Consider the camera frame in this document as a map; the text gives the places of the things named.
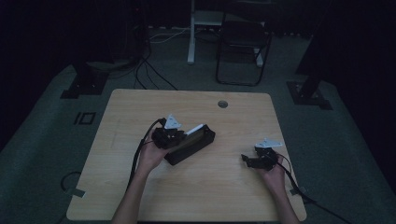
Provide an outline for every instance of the black chair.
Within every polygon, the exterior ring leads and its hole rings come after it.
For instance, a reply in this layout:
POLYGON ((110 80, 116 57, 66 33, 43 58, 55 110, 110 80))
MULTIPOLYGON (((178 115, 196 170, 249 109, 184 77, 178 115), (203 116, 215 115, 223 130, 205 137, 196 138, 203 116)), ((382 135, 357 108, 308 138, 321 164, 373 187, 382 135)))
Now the black chair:
POLYGON ((222 84, 256 86, 262 80, 262 75, 271 46, 273 32, 280 24, 280 11, 272 1, 266 0, 236 0, 226 4, 224 8, 219 43, 217 51, 216 80, 222 84), (220 58, 223 53, 249 53, 254 63, 261 56, 262 68, 257 80, 253 82, 238 82, 221 80, 219 75, 220 58))

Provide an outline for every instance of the person's right arm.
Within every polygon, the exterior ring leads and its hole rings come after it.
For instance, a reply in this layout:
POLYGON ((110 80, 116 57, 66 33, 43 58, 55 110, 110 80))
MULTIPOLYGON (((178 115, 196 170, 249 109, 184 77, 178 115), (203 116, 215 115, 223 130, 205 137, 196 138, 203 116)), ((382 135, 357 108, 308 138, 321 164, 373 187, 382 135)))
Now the person's right arm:
MULTIPOLYGON (((283 158, 278 157, 278 162, 282 164, 283 158)), ((298 220, 293 207, 290 204, 288 195, 285 190, 285 171, 279 165, 276 165, 272 170, 266 171, 263 169, 256 169, 265 182, 265 185, 271 192, 279 217, 282 224, 298 224, 298 220)))

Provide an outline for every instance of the person's right hand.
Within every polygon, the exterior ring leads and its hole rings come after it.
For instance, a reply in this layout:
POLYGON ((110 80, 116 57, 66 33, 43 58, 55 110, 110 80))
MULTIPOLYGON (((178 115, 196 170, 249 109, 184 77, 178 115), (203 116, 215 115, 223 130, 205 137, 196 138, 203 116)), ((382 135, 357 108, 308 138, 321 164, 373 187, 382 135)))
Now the person's right hand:
MULTIPOLYGON (((282 161, 283 158, 278 156, 277 162, 282 164, 282 161)), ((285 192, 285 171, 278 164, 270 171, 264 169, 256 169, 256 171, 260 174, 271 193, 285 192)))

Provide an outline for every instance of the wooden table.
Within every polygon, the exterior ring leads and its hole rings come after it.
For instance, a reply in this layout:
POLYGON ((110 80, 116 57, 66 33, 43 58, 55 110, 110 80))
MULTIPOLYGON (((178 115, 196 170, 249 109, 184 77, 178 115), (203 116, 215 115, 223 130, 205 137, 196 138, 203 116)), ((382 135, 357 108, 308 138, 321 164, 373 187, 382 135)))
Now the wooden table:
MULTIPOLYGON (((113 91, 73 196, 72 220, 110 220, 126 190, 135 150, 153 121, 173 114, 188 131, 205 123, 215 141, 172 166, 163 161, 149 176, 140 206, 142 221, 277 220, 274 202, 241 154, 255 157, 267 137, 284 143, 271 97, 265 93, 213 91, 113 91), (226 101, 228 107, 218 106, 226 101)), ((285 146, 275 147, 288 156, 285 146)), ((291 184, 286 179, 286 189, 291 184)), ((291 196, 300 220, 300 196, 291 196)))

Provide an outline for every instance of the hand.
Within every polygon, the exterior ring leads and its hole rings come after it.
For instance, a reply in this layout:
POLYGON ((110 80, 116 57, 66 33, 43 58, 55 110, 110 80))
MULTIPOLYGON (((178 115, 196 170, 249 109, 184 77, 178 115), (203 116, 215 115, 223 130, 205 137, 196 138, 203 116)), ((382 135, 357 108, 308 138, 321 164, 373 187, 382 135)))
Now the hand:
POLYGON ((148 134, 148 138, 141 148, 137 172, 148 174, 161 163, 163 157, 169 152, 169 149, 165 150, 155 146, 151 134, 152 132, 148 134))
MULTIPOLYGON (((278 156, 277 162, 282 164, 283 157, 278 156)), ((275 165, 275 167, 266 171, 264 169, 256 169, 256 171, 260 174, 262 179, 265 182, 267 188, 271 191, 271 193, 283 193, 285 191, 285 171, 279 165, 275 165)))

